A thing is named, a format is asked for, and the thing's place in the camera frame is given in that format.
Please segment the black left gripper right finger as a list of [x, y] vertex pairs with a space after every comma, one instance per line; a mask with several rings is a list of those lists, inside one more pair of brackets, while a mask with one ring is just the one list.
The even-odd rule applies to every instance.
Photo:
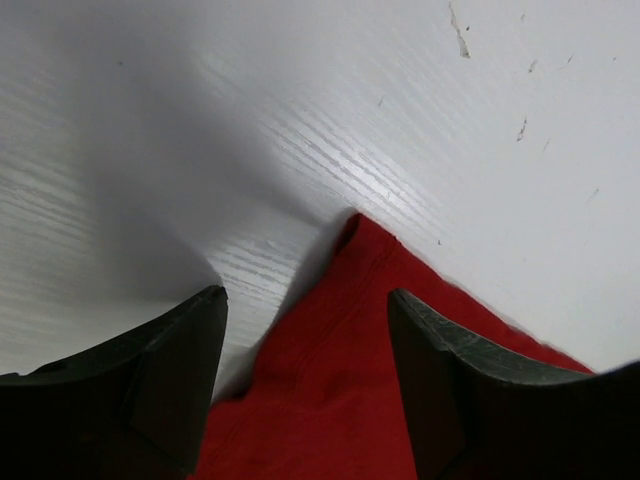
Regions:
[[639, 366], [584, 374], [462, 327], [405, 290], [388, 327], [421, 479], [635, 479]]

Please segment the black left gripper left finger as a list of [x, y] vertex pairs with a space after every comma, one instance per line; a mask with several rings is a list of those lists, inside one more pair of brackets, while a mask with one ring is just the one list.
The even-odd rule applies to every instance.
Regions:
[[1, 377], [4, 479], [194, 474], [228, 314], [221, 286], [95, 347]]

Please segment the dark red t-shirt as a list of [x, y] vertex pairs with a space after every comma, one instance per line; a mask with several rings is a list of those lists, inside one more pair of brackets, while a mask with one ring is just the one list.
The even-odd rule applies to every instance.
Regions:
[[268, 333], [248, 390], [212, 408], [196, 477], [414, 478], [387, 324], [387, 296], [397, 288], [517, 353], [581, 369], [508, 326], [358, 213], [322, 278]]

